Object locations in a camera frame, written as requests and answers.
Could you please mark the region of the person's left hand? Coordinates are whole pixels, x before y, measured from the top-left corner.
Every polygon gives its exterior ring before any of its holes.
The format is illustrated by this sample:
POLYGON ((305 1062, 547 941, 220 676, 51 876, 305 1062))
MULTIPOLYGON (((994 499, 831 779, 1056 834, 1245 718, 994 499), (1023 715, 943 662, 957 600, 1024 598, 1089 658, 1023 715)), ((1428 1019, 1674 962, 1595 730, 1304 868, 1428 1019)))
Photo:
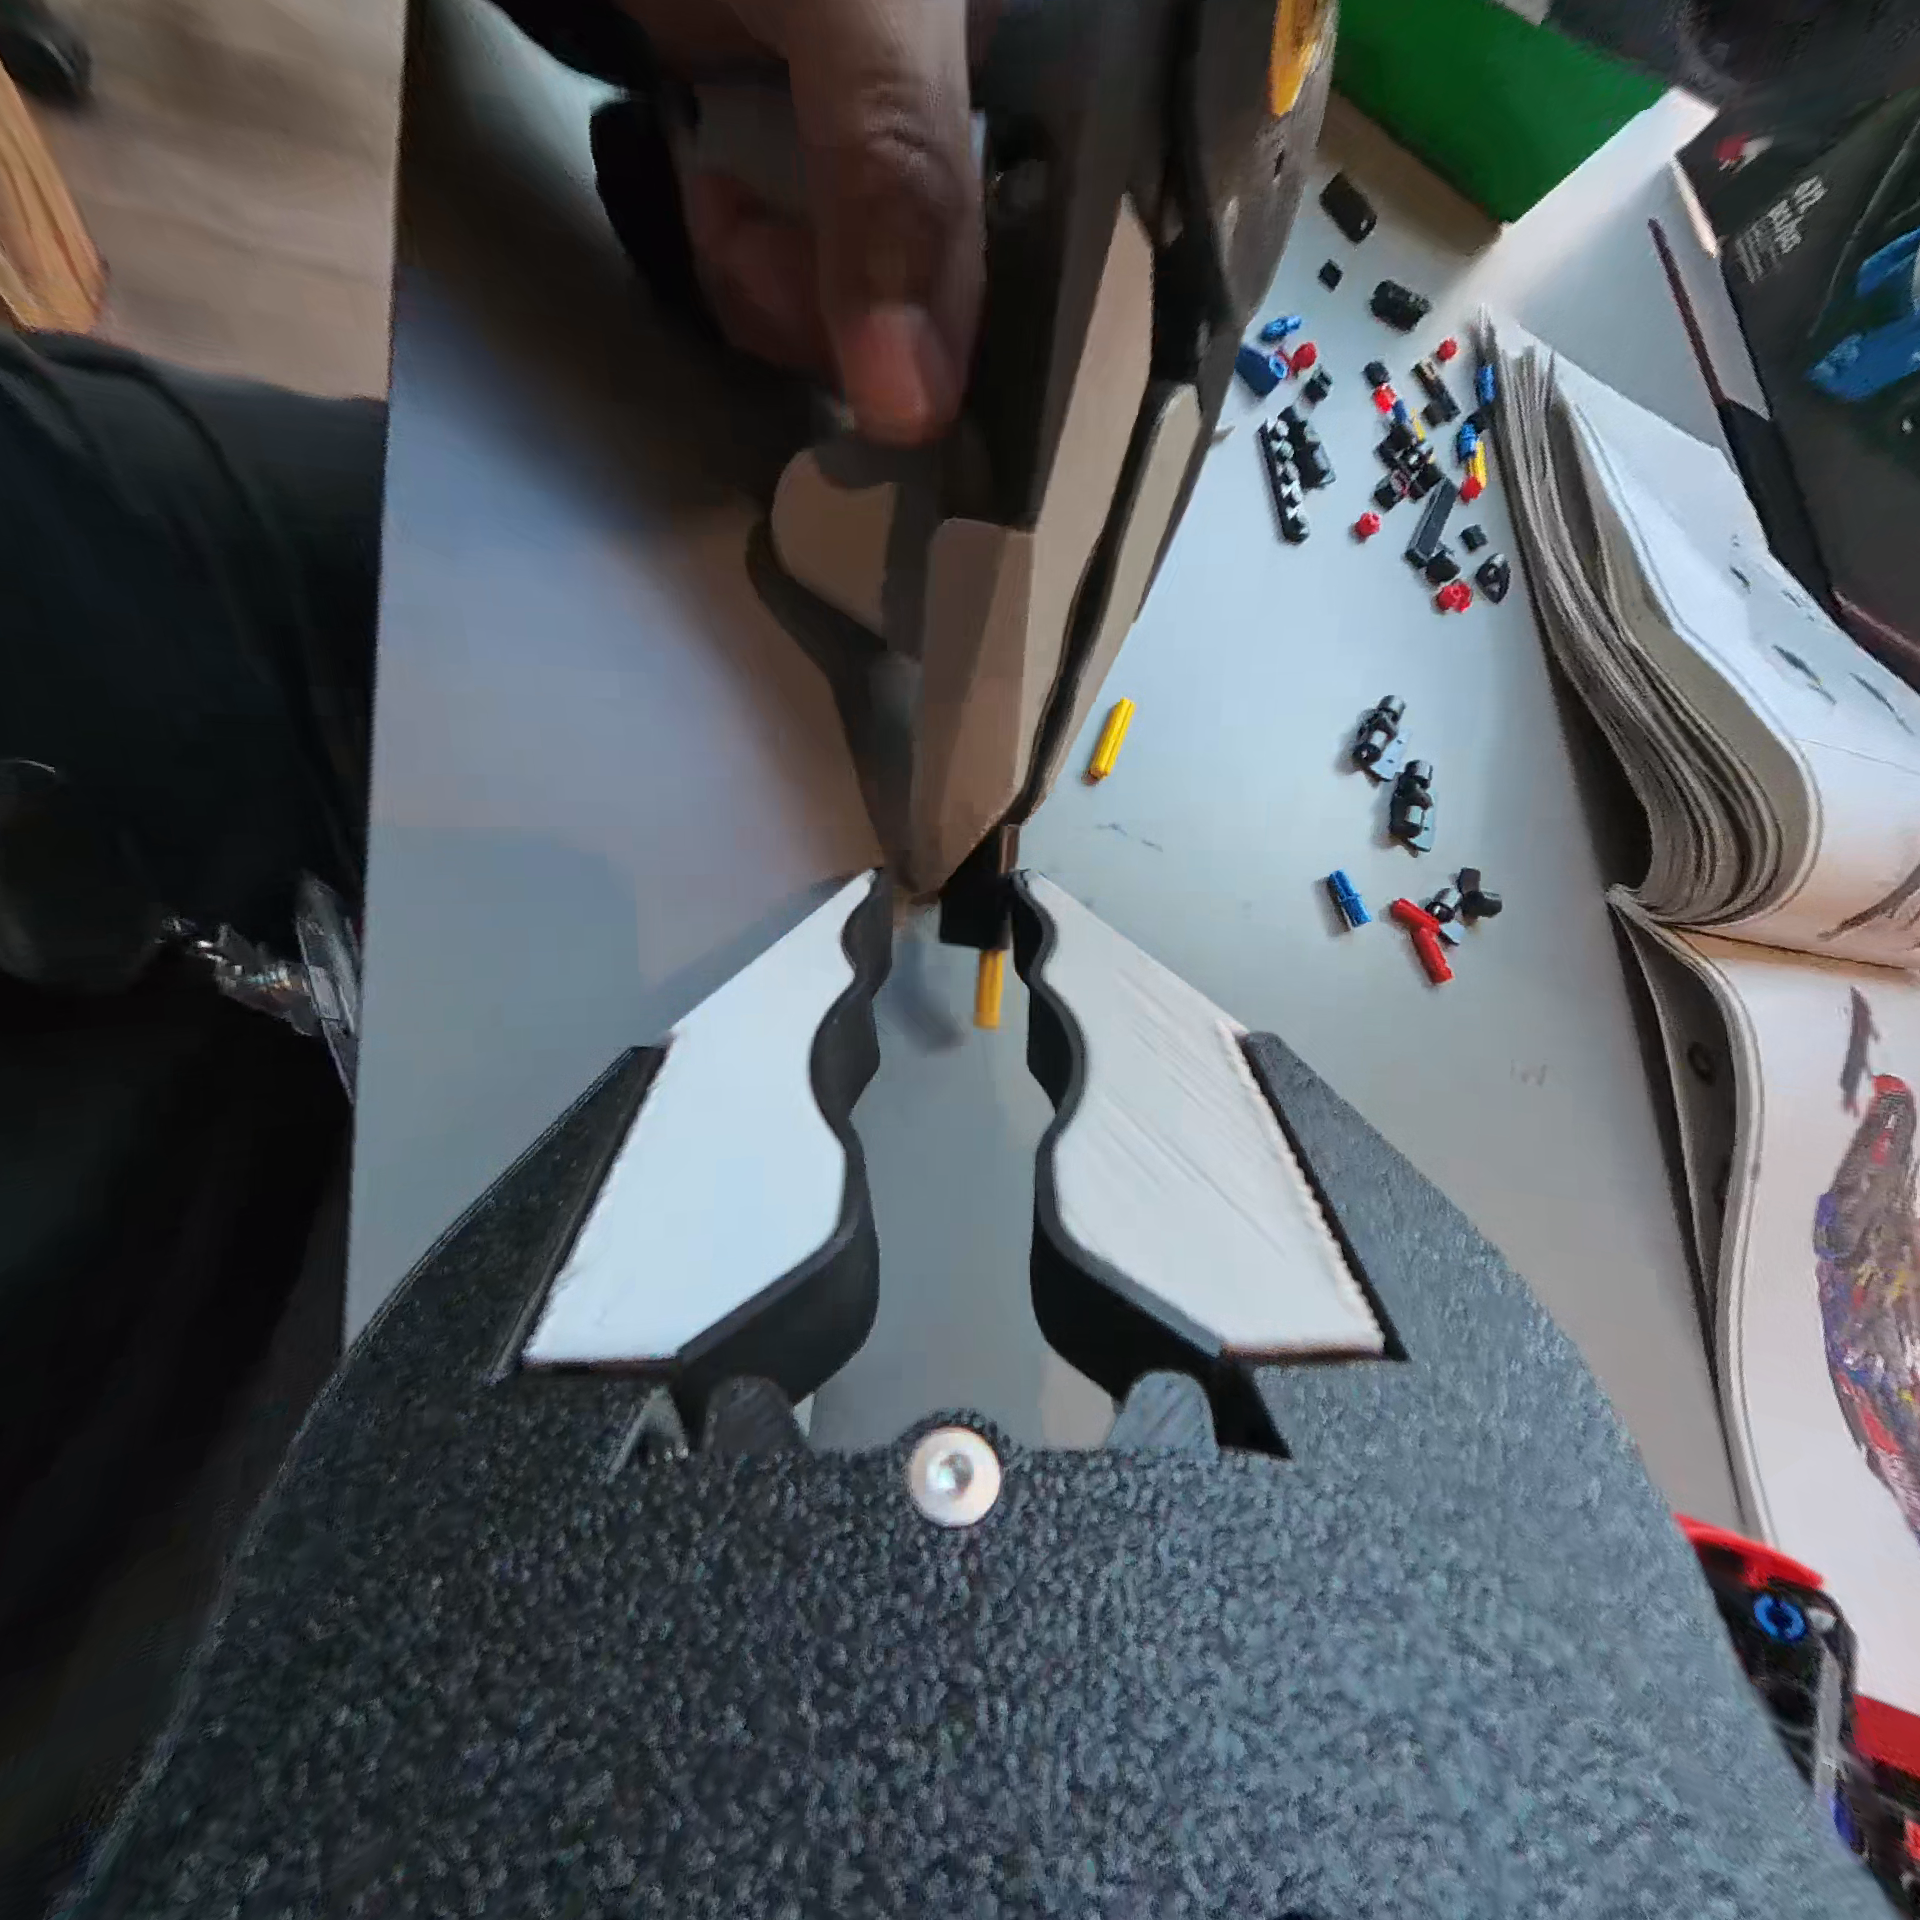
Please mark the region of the person's left hand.
POLYGON ((874 444, 940 439, 968 386, 983 279, 972 72, 1000 4, 629 3, 676 80, 785 70, 789 211, 713 163, 684 173, 691 258, 730 347, 823 381, 874 444))

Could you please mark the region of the partly built toy car model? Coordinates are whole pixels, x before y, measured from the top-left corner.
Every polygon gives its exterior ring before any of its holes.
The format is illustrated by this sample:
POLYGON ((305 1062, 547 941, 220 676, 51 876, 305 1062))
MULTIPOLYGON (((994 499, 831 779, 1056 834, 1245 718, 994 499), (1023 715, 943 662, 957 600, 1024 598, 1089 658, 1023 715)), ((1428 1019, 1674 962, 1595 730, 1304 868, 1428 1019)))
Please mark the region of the partly built toy car model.
POLYGON ((1823 1575, 1729 1527, 1675 1525, 1775 1734, 1896 1912, 1917 1915, 1917 1716, 1857 1688, 1857 1631, 1823 1575))

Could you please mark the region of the pile of small toy bricks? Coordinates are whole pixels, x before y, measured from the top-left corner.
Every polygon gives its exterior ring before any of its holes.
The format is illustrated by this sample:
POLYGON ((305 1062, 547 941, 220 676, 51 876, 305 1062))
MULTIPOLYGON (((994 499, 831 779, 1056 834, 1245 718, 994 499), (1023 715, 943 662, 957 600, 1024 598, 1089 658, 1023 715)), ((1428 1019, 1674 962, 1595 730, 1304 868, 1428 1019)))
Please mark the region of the pile of small toy bricks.
POLYGON ((1441 618, 1500 606, 1490 526, 1498 371, 1380 246, 1383 203, 1309 173, 1304 238, 1259 298, 1217 432, 1209 555, 1242 607, 1285 584, 1353 584, 1392 560, 1441 618))

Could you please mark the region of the wooden post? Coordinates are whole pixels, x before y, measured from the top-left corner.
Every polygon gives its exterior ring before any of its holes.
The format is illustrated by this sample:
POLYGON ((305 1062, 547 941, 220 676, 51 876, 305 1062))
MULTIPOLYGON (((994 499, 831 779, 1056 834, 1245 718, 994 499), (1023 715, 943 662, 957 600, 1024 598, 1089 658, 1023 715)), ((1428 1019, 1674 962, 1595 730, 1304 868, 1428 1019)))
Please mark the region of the wooden post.
POLYGON ((104 258, 27 98, 3 76, 3 323, 89 333, 104 311, 104 258))

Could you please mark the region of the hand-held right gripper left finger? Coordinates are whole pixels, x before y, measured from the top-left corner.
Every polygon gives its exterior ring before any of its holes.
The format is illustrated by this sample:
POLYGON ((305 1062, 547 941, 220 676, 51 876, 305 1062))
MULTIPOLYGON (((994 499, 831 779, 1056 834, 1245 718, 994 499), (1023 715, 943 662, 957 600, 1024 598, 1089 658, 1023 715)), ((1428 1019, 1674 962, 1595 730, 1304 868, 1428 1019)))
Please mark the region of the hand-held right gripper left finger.
POLYGON ((855 1110, 880 1068, 895 884, 865 871, 679 1019, 522 1332, 522 1366, 679 1403, 735 1379, 809 1400, 880 1298, 855 1110))

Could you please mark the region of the black toy car set box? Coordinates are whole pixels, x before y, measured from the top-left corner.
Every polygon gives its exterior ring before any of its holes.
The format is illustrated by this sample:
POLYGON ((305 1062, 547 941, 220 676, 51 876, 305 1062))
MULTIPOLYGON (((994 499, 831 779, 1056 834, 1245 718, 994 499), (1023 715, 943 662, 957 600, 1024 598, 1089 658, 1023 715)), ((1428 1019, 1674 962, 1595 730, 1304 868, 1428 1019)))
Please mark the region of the black toy car set box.
POLYGON ((1761 388, 1737 459, 1768 535, 1916 686, 1917 4, 1681 4, 1715 101, 1683 151, 1761 388))

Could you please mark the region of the person's lap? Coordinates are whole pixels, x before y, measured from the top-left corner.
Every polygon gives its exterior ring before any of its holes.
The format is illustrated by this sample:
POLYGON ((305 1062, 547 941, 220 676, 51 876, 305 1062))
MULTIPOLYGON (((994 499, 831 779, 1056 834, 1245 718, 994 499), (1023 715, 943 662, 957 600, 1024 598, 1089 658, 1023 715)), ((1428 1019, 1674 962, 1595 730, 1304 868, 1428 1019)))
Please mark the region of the person's lap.
POLYGON ((225 1563, 343 1348, 352 1103, 143 904, 298 960, 368 864, 388 408, 5 332, 5 1915, 58 1908, 172 1714, 225 1563))

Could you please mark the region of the instruction booklet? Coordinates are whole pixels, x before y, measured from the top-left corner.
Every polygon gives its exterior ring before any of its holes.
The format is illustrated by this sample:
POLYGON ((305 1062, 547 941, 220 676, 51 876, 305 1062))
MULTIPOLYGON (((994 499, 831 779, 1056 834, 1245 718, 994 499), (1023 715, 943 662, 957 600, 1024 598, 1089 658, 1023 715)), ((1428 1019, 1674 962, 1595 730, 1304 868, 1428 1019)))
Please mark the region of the instruction booklet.
POLYGON ((1549 660, 1641 805, 1610 890, 1660 1024, 1720 1415, 1777 1544, 1916 1581, 1916 693, 1725 458, 1483 319, 1549 660))

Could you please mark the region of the black toy axle connector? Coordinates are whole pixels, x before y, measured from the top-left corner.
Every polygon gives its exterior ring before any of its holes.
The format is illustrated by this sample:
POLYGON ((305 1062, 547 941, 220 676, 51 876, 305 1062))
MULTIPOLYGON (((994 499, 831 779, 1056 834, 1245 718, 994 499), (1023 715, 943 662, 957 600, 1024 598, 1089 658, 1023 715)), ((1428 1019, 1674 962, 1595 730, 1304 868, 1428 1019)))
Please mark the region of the black toy axle connector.
POLYGON ((976 952, 1003 952, 1010 946, 1019 830, 1019 822, 993 827, 947 880, 940 892, 943 944, 976 952))

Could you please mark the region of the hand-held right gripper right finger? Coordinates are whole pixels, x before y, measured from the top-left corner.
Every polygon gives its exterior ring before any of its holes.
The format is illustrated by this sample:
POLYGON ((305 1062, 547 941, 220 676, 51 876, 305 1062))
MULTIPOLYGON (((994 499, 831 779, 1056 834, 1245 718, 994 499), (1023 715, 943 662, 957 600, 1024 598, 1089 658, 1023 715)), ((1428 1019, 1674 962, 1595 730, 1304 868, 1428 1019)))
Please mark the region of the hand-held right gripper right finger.
POLYGON ((1265 1086, 1249 1026, 1074 900, 1013 878, 1036 1157, 1031 1300, 1116 1403, 1186 1376, 1252 1410, 1257 1376, 1388 1358, 1388 1320, 1265 1086))

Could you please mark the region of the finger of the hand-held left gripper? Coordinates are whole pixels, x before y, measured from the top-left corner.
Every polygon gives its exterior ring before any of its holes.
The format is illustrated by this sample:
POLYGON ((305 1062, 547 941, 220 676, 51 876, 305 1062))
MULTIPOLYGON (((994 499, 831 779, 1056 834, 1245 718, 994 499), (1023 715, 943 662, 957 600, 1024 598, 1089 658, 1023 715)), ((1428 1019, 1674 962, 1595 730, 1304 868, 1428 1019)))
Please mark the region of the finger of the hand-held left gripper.
POLYGON ((823 440, 783 469, 751 547, 752 584, 826 676, 895 880, 914 880, 933 448, 823 440))
POLYGON ((1043 742, 1055 694, 1074 734, 1146 598, 1207 434, 1192 381, 1149 388, 1154 248, 1116 207, 1061 436, 1029 526, 947 519, 928 550, 919 732, 904 882, 940 892, 1066 749, 1043 742))

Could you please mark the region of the green plastic bin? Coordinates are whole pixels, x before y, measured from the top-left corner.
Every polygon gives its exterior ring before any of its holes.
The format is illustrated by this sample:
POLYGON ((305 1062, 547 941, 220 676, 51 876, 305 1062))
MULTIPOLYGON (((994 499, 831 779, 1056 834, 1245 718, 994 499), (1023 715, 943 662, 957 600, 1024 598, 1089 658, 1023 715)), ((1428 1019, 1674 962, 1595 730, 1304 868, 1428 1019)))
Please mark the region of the green plastic bin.
POLYGON ((1669 84, 1543 4, 1344 3, 1336 91, 1467 203, 1514 224, 1669 84))

